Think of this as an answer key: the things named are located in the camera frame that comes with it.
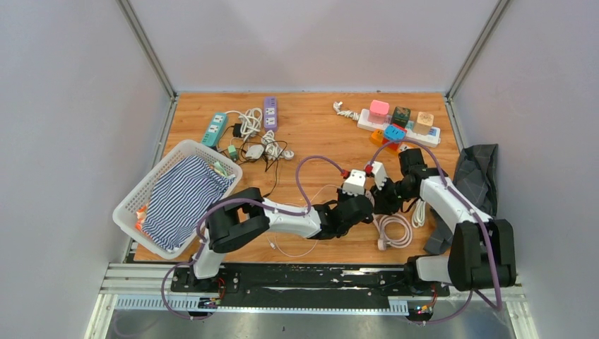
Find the purple power strip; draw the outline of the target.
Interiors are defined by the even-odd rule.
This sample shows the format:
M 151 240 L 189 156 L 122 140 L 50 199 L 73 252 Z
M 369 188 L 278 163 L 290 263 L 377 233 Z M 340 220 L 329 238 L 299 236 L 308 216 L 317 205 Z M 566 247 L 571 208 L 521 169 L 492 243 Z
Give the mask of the purple power strip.
M 273 133 L 278 130 L 278 106 L 275 96 L 265 97 L 263 101 L 263 127 L 265 131 Z

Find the teal power strip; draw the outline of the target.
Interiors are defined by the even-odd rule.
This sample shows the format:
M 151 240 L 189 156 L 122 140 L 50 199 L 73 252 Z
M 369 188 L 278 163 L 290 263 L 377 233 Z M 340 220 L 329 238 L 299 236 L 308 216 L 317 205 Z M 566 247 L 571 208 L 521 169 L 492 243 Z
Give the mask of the teal power strip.
M 218 142 L 227 127 L 228 116 L 226 113 L 216 112 L 204 133 L 201 144 L 216 149 Z

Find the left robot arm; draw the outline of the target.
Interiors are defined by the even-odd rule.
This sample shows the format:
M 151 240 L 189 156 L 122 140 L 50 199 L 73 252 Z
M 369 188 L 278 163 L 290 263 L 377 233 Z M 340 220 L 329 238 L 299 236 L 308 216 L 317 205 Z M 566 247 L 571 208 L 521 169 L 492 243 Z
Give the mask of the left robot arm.
M 265 232 L 329 240 L 351 227 L 371 222 L 374 206 L 365 195 L 297 207 L 276 203 L 251 187 L 212 204 L 198 222 L 201 247 L 192 260 L 189 284 L 211 290 L 226 254 L 239 250 Z

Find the green cube adapter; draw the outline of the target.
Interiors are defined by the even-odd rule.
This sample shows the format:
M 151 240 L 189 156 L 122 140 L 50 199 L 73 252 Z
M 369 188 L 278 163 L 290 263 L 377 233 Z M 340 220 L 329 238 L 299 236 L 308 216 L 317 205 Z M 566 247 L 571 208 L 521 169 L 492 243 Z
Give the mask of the green cube adapter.
M 227 152 L 229 154 L 229 157 L 232 161 L 236 162 L 239 159 L 239 154 L 238 151 L 236 149 L 236 147 L 234 145 L 229 145 L 227 147 Z

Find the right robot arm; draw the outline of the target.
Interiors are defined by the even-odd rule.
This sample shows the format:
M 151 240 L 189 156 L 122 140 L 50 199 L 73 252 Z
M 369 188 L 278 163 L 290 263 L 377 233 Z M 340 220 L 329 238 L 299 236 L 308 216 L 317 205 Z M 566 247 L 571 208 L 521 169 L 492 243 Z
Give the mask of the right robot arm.
M 377 214 L 394 214 L 403 202 L 419 198 L 430 205 L 452 234 L 450 254 L 412 256 L 403 276 L 405 289 L 421 295 L 432 283 L 459 291 L 511 287 L 516 283 L 514 231 L 505 219 L 495 219 L 474 206 L 441 168 L 428 167 L 417 148 L 398 155 L 403 178 L 392 181 L 384 165 L 366 167 L 375 180 L 370 189 Z

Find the black power adapter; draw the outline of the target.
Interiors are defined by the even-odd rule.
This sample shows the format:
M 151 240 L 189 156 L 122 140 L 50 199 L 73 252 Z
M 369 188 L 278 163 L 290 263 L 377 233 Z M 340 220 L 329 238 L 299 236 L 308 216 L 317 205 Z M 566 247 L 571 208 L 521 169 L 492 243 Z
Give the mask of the black power adapter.
M 235 138 L 244 138 L 243 124 L 236 123 L 232 126 L 232 135 Z

